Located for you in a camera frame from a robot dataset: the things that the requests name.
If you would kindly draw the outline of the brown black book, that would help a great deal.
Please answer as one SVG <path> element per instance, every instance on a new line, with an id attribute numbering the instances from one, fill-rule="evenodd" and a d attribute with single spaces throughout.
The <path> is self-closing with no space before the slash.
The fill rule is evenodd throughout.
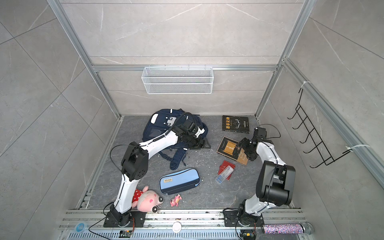
<path id="1" fill-rule="evenodd" d="M 237 146 L 238 143 L 239 142 L 233 139 L 223 137 L 217 149 L 217 153 L 240 164 L 247 165 L 249 160 L 245 154 L 244 149 Z"/>

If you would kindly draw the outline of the navy blue student backpack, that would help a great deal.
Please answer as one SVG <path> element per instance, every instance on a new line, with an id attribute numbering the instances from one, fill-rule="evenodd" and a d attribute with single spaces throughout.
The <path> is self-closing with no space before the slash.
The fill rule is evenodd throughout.
<path id="1" fill-rule="evenodd" d="M 180 135 L 186 132 L 196 132 L 197 127 L 207 128 L 208 135 L 209 129 L 207 125 L 202 122 L 199 115 L 187 113 L 182 109 L 162 109 L 155 112 L 148 121 L 143 132 L 142 140 L 144 142 L 151 141 L 174 133 L 178 138 L 177 142 L 174 145 L 165 147 L 165 149 L 175 149 L 176 153 L 172 157 L 164 154 L 162 151 L 159 151 L 159 154 L 162 158 L 170 161 L 171 170 L 176 170 L 179 167 L 180 162 L 184 161 L 186 152 L 189 150 L 181 147 Z"/>

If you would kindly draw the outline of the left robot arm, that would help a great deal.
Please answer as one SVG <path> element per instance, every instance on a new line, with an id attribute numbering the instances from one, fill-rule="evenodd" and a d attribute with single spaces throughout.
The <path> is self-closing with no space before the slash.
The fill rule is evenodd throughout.
<path id="1" fill-rule="evenodd" d="M 157 212 L 164 199 L 148 187 L 137 188 L 148 171 L 149 159 L 160 155 L 170 162 L 171 170 L 176 170 L 186 158 L 187 150 L 211 147 L 206 139 L 208 131 L 198 115 L 182 109 L 155 112 L 145 127 L 143 142 L 127 145 L 121 161 L 121 186 L 107 217 L 119 227 L 125 227 L 133 220 L 133 208 L 144 213 Z"/>

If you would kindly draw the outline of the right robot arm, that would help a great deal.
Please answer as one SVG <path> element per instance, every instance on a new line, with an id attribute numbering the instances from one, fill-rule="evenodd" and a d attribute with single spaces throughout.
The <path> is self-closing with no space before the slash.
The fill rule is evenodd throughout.
<path id="1" fill-rule="evenodd" d="M 291 203 L 296 170 L 279 157 L 274 143 L 267 137 L 265 128 L 256 127 L 252 139 L 242 139 L 238 147 L 244 150 L 248 160 L 260 158 L 263 164 L 256 184 L 256 193 L 239 205 L 239 222 L 248 226 L 256 223 L 264 211 Z"/>

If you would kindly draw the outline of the black book gold title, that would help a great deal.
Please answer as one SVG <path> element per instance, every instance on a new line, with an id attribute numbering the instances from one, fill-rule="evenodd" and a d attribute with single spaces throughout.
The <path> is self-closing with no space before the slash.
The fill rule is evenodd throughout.
<path id="1" fill-rule="evenodd" d="M 239 116 L 222 116 L 222 130 L 236 133 L 249 133 L 249 118 Z"/>

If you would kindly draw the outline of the red card box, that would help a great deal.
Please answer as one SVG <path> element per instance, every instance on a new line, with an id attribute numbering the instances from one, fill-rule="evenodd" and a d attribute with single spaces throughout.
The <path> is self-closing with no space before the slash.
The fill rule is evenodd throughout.
<path id="1" fill-rule="evenodd" d="M 228 166 L 230 166 L 232 169 L 235 169 L 236 165 L 232 164 L 228 161 L 223 161 L 223 163 L 220 165 L 218 175 L 220 175 Z"/>

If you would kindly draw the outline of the blue pencil case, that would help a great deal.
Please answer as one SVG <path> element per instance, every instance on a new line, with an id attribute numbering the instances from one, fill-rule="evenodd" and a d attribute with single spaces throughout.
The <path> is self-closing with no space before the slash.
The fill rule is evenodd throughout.
<path id="1" fill-rule="evenodd" d="M 161 177 L 159 187 L 163 195 L 173 195 L 193 189 L 200 182 L 198 171 L 194 168 L 188 168 Z"/>

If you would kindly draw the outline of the small pink toy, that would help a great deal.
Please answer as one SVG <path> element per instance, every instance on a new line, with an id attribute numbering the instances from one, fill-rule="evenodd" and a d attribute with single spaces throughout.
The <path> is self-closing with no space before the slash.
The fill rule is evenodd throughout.
<path id="1" fill-rule="evenodd" d="M 176 195 L 173 199 L 170 201 L 170 205 L 172 207 L 178 207 L 179 206 L 179 201 L 182 200 L 181 195 Z"/>

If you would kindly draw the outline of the pink pig plush toy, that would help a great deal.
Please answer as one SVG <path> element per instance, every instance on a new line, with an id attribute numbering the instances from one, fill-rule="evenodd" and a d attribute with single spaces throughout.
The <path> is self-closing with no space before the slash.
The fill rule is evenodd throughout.
<path id="1" fill-rule="evenodd" d="M 164 199 L 155 191 L 145 186 L 142 190 L 136 189 L 132 200 L 132 208 L 143 213 L 156 213 L 161 207 Z"/>

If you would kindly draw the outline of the white round cap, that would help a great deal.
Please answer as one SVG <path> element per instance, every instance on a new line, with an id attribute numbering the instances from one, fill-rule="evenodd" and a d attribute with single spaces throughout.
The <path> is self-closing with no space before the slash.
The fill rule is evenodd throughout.
<path id="1" fill-rule="evenodd" d="M 176 234 L 180 233 L 182 230 L 182 224 L 180 222 L 175 222 L 172 226 L 172 231 Z"/>

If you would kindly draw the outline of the glitter purple tube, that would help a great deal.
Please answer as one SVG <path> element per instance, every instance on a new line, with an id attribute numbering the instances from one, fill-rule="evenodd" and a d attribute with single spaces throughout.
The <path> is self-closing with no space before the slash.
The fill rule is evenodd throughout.
<path id="1" fill-rule="evenodd" d="M 262 225 L 265 234 L 307 234 L 311 235 L 315 232 L 314 227 L 310 223 L 294 223 L 294 224 L 268 224 Z"/>

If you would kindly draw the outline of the blue tape roll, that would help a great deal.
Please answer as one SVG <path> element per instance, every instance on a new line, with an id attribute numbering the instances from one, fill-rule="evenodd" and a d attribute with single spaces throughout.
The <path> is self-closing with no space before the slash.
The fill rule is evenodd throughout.
<path id="1" fill-rule="evenodd" d="M 78 234 L 81 234 L 83 233 L 84 231 L 87 230 L 87 223 L 85 222 L 78 222 L 75 226 L 75 232 L 78 233 Z"/>

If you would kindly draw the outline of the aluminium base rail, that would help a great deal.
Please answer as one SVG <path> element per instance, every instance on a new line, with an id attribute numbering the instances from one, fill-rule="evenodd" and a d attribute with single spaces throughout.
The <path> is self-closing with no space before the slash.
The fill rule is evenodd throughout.
<path id="1" fill-rule="evenodd" d="M 68 210 L 58 227 L 59 240 L 310 240 L 314 227 L 301 209 L 270 209 L 241 224 L 233 209 L 168 209 L 132 212 L 119 227 L 102 210 Z"/>

